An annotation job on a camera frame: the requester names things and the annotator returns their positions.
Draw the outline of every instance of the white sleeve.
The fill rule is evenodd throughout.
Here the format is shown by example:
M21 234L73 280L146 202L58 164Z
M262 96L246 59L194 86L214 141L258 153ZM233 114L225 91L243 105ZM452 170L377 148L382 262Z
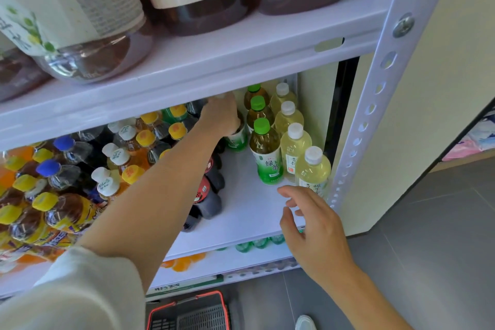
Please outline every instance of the white sleeve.
M31 290L0 305L2 330L136 330L145 326L145 297L127 258L72 247Z

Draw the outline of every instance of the gray tiled floor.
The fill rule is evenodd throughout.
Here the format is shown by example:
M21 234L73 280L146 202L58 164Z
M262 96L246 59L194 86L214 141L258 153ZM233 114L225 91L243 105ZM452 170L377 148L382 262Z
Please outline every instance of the gray tiled floor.
M349 244L356 263L415 329L493 329L495 158L427 175ZM300 269L221 290L234 330L293 329L301 314L319 330L352 329Z

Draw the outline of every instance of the white sneaker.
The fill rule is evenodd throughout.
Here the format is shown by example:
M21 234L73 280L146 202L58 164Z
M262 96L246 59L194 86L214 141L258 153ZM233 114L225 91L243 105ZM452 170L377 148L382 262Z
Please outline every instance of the white sneaker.
M311 317L304 314L295 323L295 330L316 330L316 326Z

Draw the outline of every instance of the blue bottle cap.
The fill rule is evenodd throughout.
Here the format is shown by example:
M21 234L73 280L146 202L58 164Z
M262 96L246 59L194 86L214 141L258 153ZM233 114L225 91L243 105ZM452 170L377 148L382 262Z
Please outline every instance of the blue bottle cap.
M71 136L67 135L56 138L53 142L53 145L60 151L66 151L69 150L72 146L74 146L75 143L76 141L73 138L71 138Z
M47 159L36 167L36 172L44 177L55 175L60 170L61 164L55 159Z

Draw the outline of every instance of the hand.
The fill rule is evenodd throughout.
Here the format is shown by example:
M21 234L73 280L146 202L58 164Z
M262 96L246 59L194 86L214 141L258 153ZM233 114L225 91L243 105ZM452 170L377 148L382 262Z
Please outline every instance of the hand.
M234 134L241 125L234 94L229 91L223 98L208 98L208 103L201 110L200 121L210 131L217 133L219 139Z
M289 197L280 221L288 248L304 271L327 292L347 274L359 270L352 259L342 222L315 192L301 186L285 185L278 192ZM291 209L304 216L306 228L300 233Z

